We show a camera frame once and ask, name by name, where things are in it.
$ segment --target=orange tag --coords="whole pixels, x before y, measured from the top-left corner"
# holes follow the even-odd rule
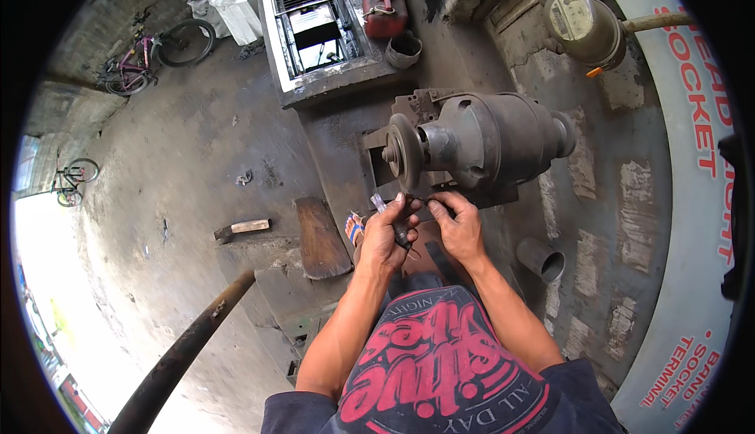
[[[601,72],[603,72],[603,68],[602,67],[596,67],[595,69],[590,70],[585,75],[588,76],[588,77],[590,77],[592,79],[594,76],[598,75]]]

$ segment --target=bicycle tire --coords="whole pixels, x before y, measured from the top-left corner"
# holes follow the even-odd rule
[[[162,50],[161,45],[157,45],[155,48],[155,56],[157,57],[157,60],[160,61],[160,63],[164,66],[168,67],[188,67],[193,66],[196,63],[199,63],[202,59],[210,55],[212,52],[212,49],[215,47],[215,41],[217,40],[217,37],[215,36],[215,29],[212,27],[212,24],[208,23],[204,20],[196,20],[194,18],[190,18],[188,20],[184,20],[180,22],[179,24],[176,24],[174,27],[172,27],[169,31],[167,31],[165,34],[163,34],[163,37],[170,37],[171,33],[174,33],[175,31],[184,28],[186,26],[199,26],[201,28],[204,28],[209,36],[207,38],[207,46],[204,48],[202,53],[195,57],[194,59],[189,59],[188,61],[184,62],[173,62],[170,59],[167,59],[165,56],[165,52]]]
[[[71,161],[68,167],[66,167],[66,169],[70,171],[72,168],[76,167],[74,166],[74,164],[77,164],[77,163],[79,164],[85,163],[85,164],[94,165],[94,175],[92,175],[91,178],[81,180],[79,177],[76,177],[74,175],[68,175],[68,177],[74,182],[76,182],[77,184],[87,184],[99,176],[99,165],[97,165],[97,163],[90,158],[75,158]]]
[[[75,197],[73,200],[69,200],[68,197]],[[73,208],[74,206],[79,206],[81,204],[81,200],[84,199],[84,196],[79,192],[78,190],[70,190],[68,192],[58,192],[57,193],[57,203],[64,207],[64,208]]]
[[[119,97],[130,97],[131,95],[137,93],[137,91],[146,89],[147,85],[149,85],[149,80],[144,75],[142,75],[142,73],[145,71],[139,69],[130,69],[128,67],[123,68],[122,71],[139,75],[141,81],[137,81],[136,87],[125,90],[123,81],[121,79],[121,71],[119,70],[118,72],[112,73],[105,79],[105,90],[107,90],[109,93],[118,95]]]

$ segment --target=handlebar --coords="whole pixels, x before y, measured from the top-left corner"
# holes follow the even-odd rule
[[[147,17],[151,14],[149,13],[149,7],[144,8],[144,11],[139,13],[138,11],[136,14],[134,14],[134,23],[132,23],[132,26],[136,26],[139,24],[144,24],[144,21],[146,21]]]

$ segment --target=red fuel container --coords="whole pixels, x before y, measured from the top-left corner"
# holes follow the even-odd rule
[[[404,32],[409,13],[406,10],[406,0],[390,0],[392,14],[382,13],[385,10],[384,0],[362,0],[365,13],[365,34],[370,38],[391,38]]]

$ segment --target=hand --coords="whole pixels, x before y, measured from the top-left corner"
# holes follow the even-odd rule
[[[429,197],[427,209],[440,225],[443,245],[469,271],[471,265],[487,257],[477,207],[458,192],[434,193]],[[455,220],[441,203],[456,213]]]
[[[420,223],[420,219],[413,213],[422,206],[419,200],[412,200],[408,207],[405,206],[405,202],[406,196],[399,193],[396,199],[387,205],[385,211],[374,214],[367,220],[362,257],[356,266],[355,274],[367,272],[372,278],[388,279],[401,268],[407,252],[395,242],[396,236],[391,224],[404,221],[407,239],[409,242],[416,241],[418,234],[415,227]]]

